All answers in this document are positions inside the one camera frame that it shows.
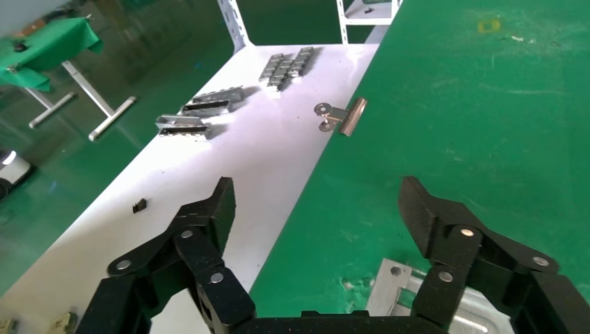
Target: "metal plate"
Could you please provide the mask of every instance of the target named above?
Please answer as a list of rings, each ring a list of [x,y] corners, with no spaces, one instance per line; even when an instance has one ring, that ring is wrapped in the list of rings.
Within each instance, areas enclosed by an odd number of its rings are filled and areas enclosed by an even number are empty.
[[[404,264],[383,259],[367,310],[373,317],[408,316],[411,309],[400,304],[403,291],[416,294],[424,273]],[[450,334],[514,334],[510,318],[496,310],[488,299],[476,290],[467,288],[459,303]]]

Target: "metal bracket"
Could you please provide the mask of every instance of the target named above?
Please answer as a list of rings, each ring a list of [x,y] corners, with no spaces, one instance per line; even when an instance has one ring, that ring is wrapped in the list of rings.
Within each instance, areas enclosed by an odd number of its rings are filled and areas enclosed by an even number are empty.
[[[199,117],[183,115],[162,115],[156,119],[159,136],[194,136],[197,141],[206,141],[211,129]]]
[[[367,100],[362,97],[357,97],[349,110],[336,108],[328,103],[316,105],[314,112],[324,118],[324,121],[319,125],[319,130],[322,132],[332,131],[339,122],[342,122],[338,132],[346,136],[352,135],[365,106],[367,106]]]
[[[409,316],[411,308],[407,304],[411,301],[401,301],[401,295],[415,296],[423,282],[424,273],[383,259],[367,302],[367,311],[372,317]],[[514,331],[507,315],[496,310],[481,292],[467,287],[449,327],[449,334],[464,333],[512,334]]]
[[[232,102],[230,100],[186,104],[180,111],[182,115],[192,117],[213,117],[230,112],[232,112]]]
[[[240,102],[244,100],[244,90],[242,87],[231,87],[195,96],[193,103],[212,102],[212,101],[231,101]]]
[[[228,28],[234,42],[234,54],[243,49],[246,45],[252,45],[248,39],[248,33],[244,21],[238,9],[236,0],[217,0],[219,9],[223,14],[223,20]]]

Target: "white table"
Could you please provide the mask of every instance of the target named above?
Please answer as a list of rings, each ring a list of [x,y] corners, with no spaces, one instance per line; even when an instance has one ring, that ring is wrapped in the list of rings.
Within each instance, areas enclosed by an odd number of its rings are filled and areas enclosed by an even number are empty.
[[[209,197],[221,176],[233,178],[237,202],[224,259],[249,290],[331,136],[318,130],[315,104],[345,107],[377,49],[316,46],[302,82],[270,98],[257,86],[262,68],[270,55],[296,54],[301,47],[238,51],[199,92],[245,88],[238,109],[215,119],[223,133],[206,143],[154,138],[2,296],[0,317],[16,317],[19,333],[34,334],[45,333],[50,320],[68,310],[81,316],[106,266],[162,233],[181,205]],[[147,209],[132,214],[141,198]],[[186,291],[153,322],[151,333],[208,333]]]

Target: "green floor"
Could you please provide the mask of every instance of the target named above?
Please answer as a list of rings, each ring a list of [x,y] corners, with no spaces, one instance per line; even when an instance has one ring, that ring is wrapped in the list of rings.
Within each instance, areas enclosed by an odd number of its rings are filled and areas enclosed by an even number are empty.
[[[257,45],[339,43],[333,0],[239,2]],[[105,42],[102,54],[75,58],[111,106],[138,102],[96,143],[88,134],[104,119],[65,70],[49,73],[57,101],[79,97],[36,130],[42,107],[13,87],[0,87],[0,144],[18,151],[35,172],[0,203],[0,294],[3,294],[89,206],[156,134],[154,119],[176,112],[231,57],[233,44],[215,0],[89,1],[81,14]],[[362,42],[367,27],[349,30]]]

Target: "green cloth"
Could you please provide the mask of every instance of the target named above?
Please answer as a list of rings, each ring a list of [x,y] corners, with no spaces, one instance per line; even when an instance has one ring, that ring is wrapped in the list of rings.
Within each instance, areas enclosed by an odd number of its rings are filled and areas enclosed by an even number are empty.
[[[25,38],[24,44],[29,49],[20,53],[14,52],[12,46],[0,48],[0,85],[48,91],[49,78],[42,71],[56,67],[84,49],[102,51],[102,41],[84,18],[52,21]],[[7,70],[15,65],[16,73]]]
[[[384,257],[428,269],[397,209],[402,175],[553,257],[590,299],[589,13],[405,1],[354,95],[356,130],[332,135],[252,288],[258,315],[364,309]]]

